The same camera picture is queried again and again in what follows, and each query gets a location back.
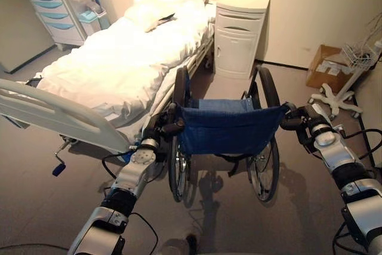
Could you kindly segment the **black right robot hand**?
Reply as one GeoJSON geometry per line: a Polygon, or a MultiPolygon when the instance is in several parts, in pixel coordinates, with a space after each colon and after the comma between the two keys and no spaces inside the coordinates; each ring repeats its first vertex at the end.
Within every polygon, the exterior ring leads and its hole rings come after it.
{"type": "Polygon", "coordinates": [[[312,129],[318,125],[330,126],[329,120],[324,116],[325,112],[320,112],[319,108],[308,104],[297,107],[295,104],[286,102],[284,106],[289,110],[281,121],[281,128],[288,131],[300,129],[312,129]]]}

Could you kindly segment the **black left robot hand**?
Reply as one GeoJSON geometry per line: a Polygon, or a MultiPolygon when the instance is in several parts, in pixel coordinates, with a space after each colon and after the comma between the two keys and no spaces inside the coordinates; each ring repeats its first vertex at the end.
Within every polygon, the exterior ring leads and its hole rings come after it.
{"type": "Polygon", "coordinates": [[[170,103],[166,109],[151,116],[143,130],[142,140],[153,139],[160,142],[164,139],[170,142],[173,137],[184,131],[186,124],[183,118],[177,117],[178,105],[170,103]]]}

